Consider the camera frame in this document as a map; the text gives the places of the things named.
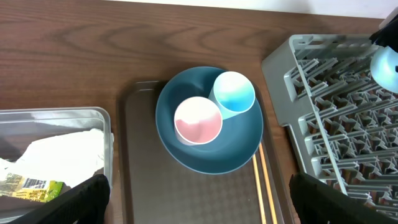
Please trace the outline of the dark blue plate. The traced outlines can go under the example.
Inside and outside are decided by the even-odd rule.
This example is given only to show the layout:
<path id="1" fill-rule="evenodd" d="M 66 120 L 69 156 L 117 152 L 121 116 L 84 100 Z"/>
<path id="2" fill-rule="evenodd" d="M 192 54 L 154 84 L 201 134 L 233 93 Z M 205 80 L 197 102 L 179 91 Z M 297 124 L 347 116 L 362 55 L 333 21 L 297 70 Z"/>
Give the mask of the dark blue plate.
<path id="1" fill-rule="evenodd" d="M 166 150 L 185 167 L 203 174 L 226 174 L 244 166 L 256 153 L 264 132 L 261 106 L 255 99 L 250 110 L 225 120 L 212 142 L 188 146 L 177 139 L 177 106 L 189 97 L 209 96 L 223 72 L 217 67 L 193 67 L 178 73 L 163 87 L 155 109 L 157 131 Z"/>

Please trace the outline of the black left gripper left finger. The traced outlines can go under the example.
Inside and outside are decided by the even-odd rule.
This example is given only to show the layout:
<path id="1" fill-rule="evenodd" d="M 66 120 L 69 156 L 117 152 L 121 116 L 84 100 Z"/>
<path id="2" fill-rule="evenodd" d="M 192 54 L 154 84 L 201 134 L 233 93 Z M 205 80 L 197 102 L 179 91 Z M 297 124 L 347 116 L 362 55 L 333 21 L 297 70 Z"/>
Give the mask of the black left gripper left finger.
<path id="1" fill-rule="evenodd" d="M 110 193 L 107 177 L 94 175 L 9 224 L 103 224 Z"/>

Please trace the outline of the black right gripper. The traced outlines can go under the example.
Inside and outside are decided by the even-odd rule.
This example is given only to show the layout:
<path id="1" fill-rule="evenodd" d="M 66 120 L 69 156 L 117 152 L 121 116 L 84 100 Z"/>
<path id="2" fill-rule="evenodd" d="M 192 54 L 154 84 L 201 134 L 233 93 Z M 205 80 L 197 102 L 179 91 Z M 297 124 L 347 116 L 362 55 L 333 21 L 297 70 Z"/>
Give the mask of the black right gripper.
<path id="1" fill-rule="evenodd" d="M 379 25 L 379 30 L 370 36 L 373 44 L 390 47 L 397 52 L 397 12 L 391 12 Z"/>

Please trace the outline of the wooden chopstick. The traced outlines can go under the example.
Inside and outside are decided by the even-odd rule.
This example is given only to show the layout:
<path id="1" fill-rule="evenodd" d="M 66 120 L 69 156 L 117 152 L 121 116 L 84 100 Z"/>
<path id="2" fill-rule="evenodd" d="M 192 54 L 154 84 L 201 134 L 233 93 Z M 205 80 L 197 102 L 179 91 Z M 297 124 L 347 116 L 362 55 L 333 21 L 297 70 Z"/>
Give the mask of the wooden chopstick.
<path id="1" fill-rule="evenodd" d="M 261 143 L 259 144 L 259 154 L 260 154 L 260 158 L 261 158 L 262 171 L 264 174 L 264 180 L 265 180 L 265 185 L 266 185 L 266 190 L 267 190 L 269 208 L 271 211 L 272 223 L 277 224 L 277 216 L 276 216 L 276 212 L 275 212 L 274 199 L 272 197 L 271 183 L 270 183 L 269 173 L 268 173 L 267 166 L 266 166 L 264 150 L 263 150 Z"/>
<path id="2" fill-rule="evenodd" d="M 259 204 L 259 211 L 260 211 L 260 216 L 261 216 L 261 223 L 266 224 L 266 214 L 264 210 L 264 202 L 262 198 L 262 189 L 261 189 L 261 183 L 259 179 L 259 171 L 257 167 L 257 160 L 256 156 L 253 155 L 252 157 L 252 165 L 254 169 L 254 177 L 255 177 L 255 183 L 256 183 L 256 191 L 257 191 L 257 197 L 258 197 L 258 204 Z"/>

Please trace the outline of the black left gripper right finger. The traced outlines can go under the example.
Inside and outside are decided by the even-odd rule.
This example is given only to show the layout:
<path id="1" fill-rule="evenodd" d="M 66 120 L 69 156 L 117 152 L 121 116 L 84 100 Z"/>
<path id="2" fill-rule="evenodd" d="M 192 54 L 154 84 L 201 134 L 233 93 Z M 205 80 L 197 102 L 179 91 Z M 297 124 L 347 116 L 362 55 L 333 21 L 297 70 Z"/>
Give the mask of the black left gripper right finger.
<path id="1" fill-rule="evenodd" d="M 306 173 L 290 178 L 290 198 L 301 224 L 396 224 Z"/>

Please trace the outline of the light blue cup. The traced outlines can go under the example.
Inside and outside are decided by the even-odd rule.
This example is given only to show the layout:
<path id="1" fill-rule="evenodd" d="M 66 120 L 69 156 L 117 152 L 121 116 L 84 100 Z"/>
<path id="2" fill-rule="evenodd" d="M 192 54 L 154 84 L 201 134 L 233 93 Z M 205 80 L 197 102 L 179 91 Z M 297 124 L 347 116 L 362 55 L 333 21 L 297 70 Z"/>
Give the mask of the light blue cup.
<path id="1" fill-rule="evenodd" d="M 217 76 L 208 97 L 229 119 L 251 109 L 256 97 L 252 83 L 238 72 L 223 72 Z"/>

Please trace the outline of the light blue bowl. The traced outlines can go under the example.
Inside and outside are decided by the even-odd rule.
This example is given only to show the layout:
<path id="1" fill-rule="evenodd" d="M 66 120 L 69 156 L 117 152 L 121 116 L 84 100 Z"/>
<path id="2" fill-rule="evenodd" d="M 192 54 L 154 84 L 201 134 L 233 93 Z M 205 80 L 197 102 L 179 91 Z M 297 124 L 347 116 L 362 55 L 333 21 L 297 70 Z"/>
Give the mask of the light blue bowl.
<path id="1" fill-rule="evenodd" d="M 376 50 L 370 71 L 374 81 L 385 90 L 397 93 L 397 52 L 390 47 Z"/>

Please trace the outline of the pink cup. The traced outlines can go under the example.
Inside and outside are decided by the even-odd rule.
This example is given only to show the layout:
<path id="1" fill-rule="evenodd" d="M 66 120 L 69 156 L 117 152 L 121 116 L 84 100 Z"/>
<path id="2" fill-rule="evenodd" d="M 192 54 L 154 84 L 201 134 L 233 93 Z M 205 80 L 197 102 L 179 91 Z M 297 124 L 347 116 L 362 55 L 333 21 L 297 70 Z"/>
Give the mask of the pink cup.
<path id="1" fill-rule="evenodd" d="M 177 139 L 185 145 L 196 146 L 214 141 L 223 127 L 220 109 L 208 98 L 194 96 L 183 100 L 174 113 Z"/>

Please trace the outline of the white tissue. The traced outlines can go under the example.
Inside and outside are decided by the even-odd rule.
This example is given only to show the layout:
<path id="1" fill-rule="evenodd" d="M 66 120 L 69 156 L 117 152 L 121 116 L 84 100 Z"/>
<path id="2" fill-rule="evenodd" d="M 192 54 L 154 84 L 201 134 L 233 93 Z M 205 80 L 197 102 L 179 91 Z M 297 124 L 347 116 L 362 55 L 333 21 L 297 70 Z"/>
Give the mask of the white tissue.
<path id="1" fill-rule="evenodd" d="M 17 174 L 55 180 L 73 188 L 104 168 L 104 133 L 99 129 L 32 142 L 15 162 L 1 159 L 1 180 Z"/>

